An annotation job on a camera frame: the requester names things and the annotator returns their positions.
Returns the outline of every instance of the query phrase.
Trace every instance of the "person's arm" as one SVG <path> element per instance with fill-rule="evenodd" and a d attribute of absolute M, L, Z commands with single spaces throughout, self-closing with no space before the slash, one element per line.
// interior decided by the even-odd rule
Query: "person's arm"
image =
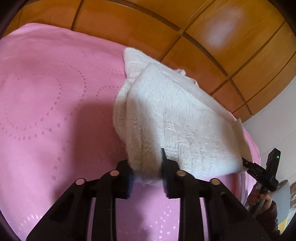
<path fill-rule="evenodd" d="M 257 185 L 255 185 L 248 196 L 247 203 L 250 208 L 252 208 L 260 200 L 265 200 L 265 202 L 256 219 L 268 233 L 270 240 L 275 241 L 280 236 L 280 231 L 278 230 L 276 203 L 272 201 L 272 193 L 266 192 L 260 194 L 257 189 Z"/>

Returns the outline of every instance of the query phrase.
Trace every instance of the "knit pattern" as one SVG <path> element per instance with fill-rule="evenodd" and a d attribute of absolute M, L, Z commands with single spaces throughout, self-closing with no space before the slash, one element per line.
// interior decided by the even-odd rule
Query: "knit pattern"
<path fill-rule="evenodd" d="M 183 70 L 171 70 L 126 48 L 127 79 L 113 107 L 113 125 L 126 143 L 130 166 L 149 182 L 159 178 L 161 148 L 195 178 L 244 170 L 252 161 L 242 123 Z"/>

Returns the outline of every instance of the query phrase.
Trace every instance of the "orange tile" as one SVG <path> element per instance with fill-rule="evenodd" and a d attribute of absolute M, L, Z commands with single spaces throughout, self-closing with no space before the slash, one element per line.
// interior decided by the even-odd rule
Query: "orange tile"
<path fill-rule="evenodd" d="M 70 29 L 80 0 L 41 0 L 23 7 L 19 27 L 44 23 Z"/>
<path fill-rule="evenodd" d="M 20 14 L 21 14 L 21 11 L 20 10 L 16 16 L 13 18 L 13 20 L 10 22 L 9 26 L 7 27 L 6 31 L 4 32 L 3 37 L 5 37 L 6 35 L 10 34 L 11 32 L 13 32 L 14 30 L 17 29 L 17 26 L 18 26 L 18 22 L 20 20 Z"/>
<path fill-rule="evenodd" d="M 270 101 L 272 101 L 296 76 L 296 55 L 283 68 L 283 70 L 250 101 L 248 106 L 252 114 L 256 114 Z"/>
<path fill-rule="evenodd" d="M 151 16 L 105 0 L 85 0 L 74 30 L 137 48 L 153 58 L 177 36 Z"/>
<path fill-rule="evenodd" d="M 236 119 L 241 119 L 242 122 L 251 118 L 251 115 L 245 105 L 240 107 L 238 110 L 232 113 Z"/>
<path fill-rule="evenodd" d="M 187 30 L 231 76 L 284 21 L 264 0 L 215 1 Z"/>
<path fill-rule="evenodd" d="M 229 112 L 233 112 L 244 104 L 230 82 L 223 85 L 212 97 Z"/>
<path fill-rule="evenodd" d="M 207 93 L 226 79 L 217 66 L 184 37 L 180 38 L 162 63 L 172 69 L 184 69 L 186 75 L 195 79 Z"/>
<path fill-rule="evenodd" d="M 188 24 L 192 16 L 197 16 L 213 0 L 128 0 L 159 14 L 180 28 Z"/>
<path fill-rule="evenodd" d="M 296 50 L 296 37 L 285 23 L 272 40 L 232 79 L 248 101 L 284 67 Z"/>

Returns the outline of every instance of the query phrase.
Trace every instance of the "silver screw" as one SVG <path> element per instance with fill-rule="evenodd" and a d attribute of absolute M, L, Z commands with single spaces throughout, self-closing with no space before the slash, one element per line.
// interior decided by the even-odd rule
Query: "silver screw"
<path fill-rule="evenodd" d="M 211 180 L 211 183 L 214 184 L 214 185 L 219 185 L 221 182 L 220 182 L 219 179 L 217 179 L 217 178 L 213 178 L 213 179 Z"/>
<path fill-rule="evenodd" d="M 113 176 L 113 177 L 118 176 L 119 175 L 119 171 L 113 170 L 113 171 L 110 172 L 110 175 Z"/>
<path fill-rule="evenodd" d="M 186 175 L 186 172 L 183 170 L 179 170 L 179 171 L 177 171 L 177 175 L 180 177 L 184 177 Z"/>
<path fill-rule="evenodd" d="M 85 180 L 83 178 L 78 178 L 76 181 L 75 181 L 76 185 L 82 185 L 85 183 Z"/>

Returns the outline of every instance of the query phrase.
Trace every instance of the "dark sleeve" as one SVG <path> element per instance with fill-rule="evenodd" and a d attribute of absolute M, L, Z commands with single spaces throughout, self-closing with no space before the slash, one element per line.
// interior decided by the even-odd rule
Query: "dark sleeve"
<path fill-rule="evenodd" d="M 270 241 L 275 241 L 280 236 L 277 221 L 276 203 L 272 201 L 270 209 L 256 217 L 264 230 L 268 233 Z"/>

